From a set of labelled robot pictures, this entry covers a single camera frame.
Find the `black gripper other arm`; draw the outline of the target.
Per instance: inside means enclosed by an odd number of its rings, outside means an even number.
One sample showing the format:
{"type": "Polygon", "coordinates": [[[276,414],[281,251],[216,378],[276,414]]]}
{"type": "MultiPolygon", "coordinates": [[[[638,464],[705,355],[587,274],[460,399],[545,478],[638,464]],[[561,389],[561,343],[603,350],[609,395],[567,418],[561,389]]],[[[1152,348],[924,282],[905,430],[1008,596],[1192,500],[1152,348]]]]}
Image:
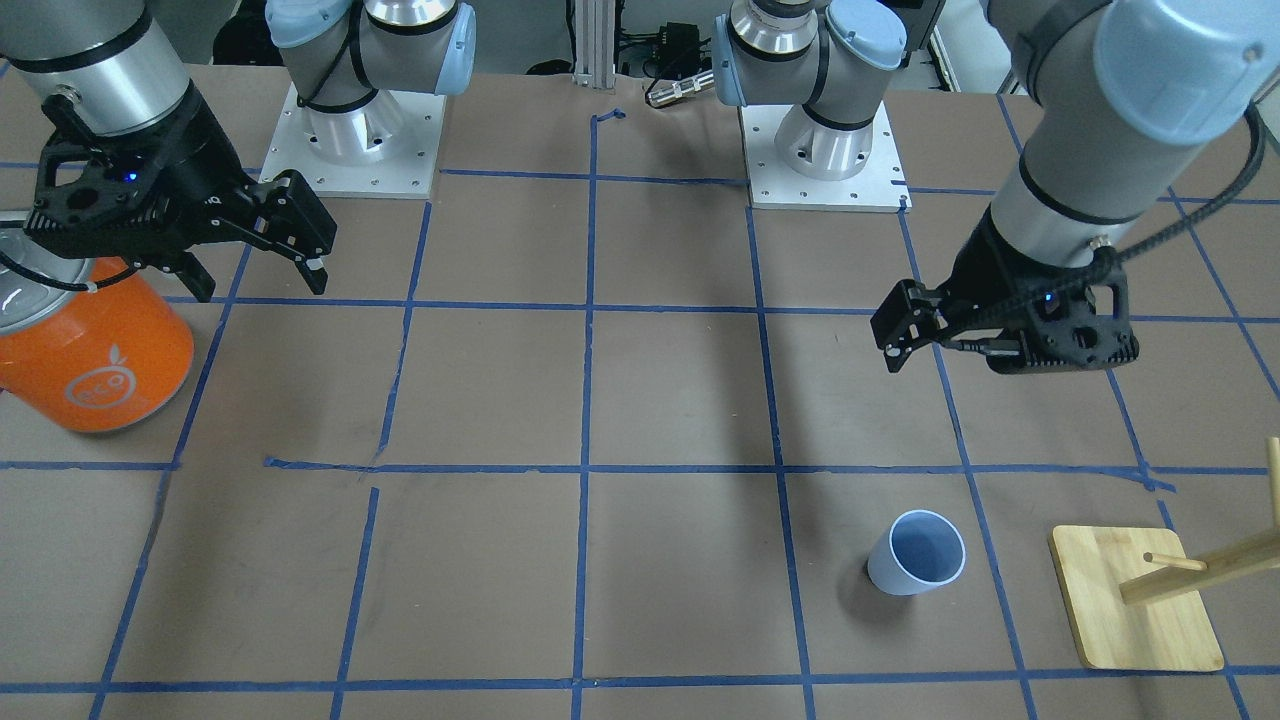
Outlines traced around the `black gripper other arm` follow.
{"type": "Polygon", "coordinates": [[[164,118],[125,135],[92,133],[67,92],[41,109],[55,131],[24,224],[41,247],[160,266],[207,304],[216,282],[187,251],[248,227],[253,247],[293,261],[310,292],[325,293],[337,222],[298,170],[255,183],[193,83],[164,118]]]}

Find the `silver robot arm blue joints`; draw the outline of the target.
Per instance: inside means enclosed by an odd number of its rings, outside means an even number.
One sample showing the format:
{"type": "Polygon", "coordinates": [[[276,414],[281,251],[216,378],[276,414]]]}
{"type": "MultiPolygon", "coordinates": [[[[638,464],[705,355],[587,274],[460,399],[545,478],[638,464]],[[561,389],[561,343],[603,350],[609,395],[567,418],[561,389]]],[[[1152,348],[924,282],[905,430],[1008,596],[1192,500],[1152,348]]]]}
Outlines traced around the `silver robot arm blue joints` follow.
{"type": "MultiPolygon", "coordinates": [[[[982,222],[1047,266],[1120,240],[1277,69],[1275,1],[986,1],[1043,115],[982,222]]],[[[719,100],[864,135],[908,31],[878,1],[736,1],[712,35],[719,100]]]]}

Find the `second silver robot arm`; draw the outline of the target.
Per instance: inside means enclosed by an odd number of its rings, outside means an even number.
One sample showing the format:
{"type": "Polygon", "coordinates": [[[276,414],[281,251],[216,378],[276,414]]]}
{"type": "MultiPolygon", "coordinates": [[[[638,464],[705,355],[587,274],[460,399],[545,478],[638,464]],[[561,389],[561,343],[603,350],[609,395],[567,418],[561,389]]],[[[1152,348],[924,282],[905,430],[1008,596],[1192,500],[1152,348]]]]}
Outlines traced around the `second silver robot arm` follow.
{"type": "MultiPolygon", "coordinates": [[[[476,20],[462,1],[270,1],[271,41],[298,104],[347,117],[394,91],[462,94],[476,20]]],[[[26,233],[64,259],[122,258],[175,275],[195,299],[215,283],[192,255],[242,242],[294,264],[315,295],[337,224],[316,179],[285,169],[252,183],[186,65],[142,1],[5,1],[3,55],[54,127],[26,233]]],[[[1084,264],[1037,258],[1047,240],[996,199],[931,290],[899,282],[870,327],[887,368],[940,345],[984,355],[1004,374],[1094,370],[1138,357],[1123,263],[1088,218],[1084,264]]]]}

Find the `black gripper view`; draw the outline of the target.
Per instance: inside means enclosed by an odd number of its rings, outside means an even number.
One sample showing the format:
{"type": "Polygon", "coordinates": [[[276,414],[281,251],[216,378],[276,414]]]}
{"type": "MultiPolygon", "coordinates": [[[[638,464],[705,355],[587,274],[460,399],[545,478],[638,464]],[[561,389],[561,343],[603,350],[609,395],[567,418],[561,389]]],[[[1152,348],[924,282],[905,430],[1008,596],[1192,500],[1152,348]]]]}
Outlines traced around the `black gripper view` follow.
{"type": "Polygon", "coordinates": [[[1108,246],[1087,255],[1080,268],[1033,260],[984,211],[940,288],[900,281],[873,313],[870,328],[887,370],[901,372],[914,351],[933,343],[982,354],[998,374],[1135,361],[1140,343],[1120,255],[1108,246]]]}

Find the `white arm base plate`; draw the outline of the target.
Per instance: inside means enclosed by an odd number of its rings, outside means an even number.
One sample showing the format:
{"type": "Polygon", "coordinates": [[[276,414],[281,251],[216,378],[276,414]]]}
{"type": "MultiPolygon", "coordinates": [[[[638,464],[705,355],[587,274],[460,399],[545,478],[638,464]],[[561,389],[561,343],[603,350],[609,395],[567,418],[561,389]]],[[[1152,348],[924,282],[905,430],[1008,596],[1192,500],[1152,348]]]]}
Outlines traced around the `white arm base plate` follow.
{"type": "Polygon", "coordinates": [[[884,104],[860,129],[832,129],[801,106],[739,110],[751,205],[899,213],[913,206],[884,104]]]}

